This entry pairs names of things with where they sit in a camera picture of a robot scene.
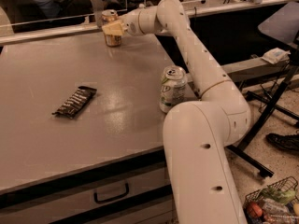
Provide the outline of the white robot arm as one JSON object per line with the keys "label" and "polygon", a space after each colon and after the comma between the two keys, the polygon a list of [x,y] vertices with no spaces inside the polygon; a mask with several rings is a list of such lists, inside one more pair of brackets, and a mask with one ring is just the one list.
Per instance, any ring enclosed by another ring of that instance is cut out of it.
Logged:
{"label": "white robot arm", "polygon": [[102,26],[107,35],[165,32],[175,38],[200,99],[164,119],[164,153],[179,224],[247,224],[224,148],[247,133],[250,108],[190,27],[179,0],[161,0]]}

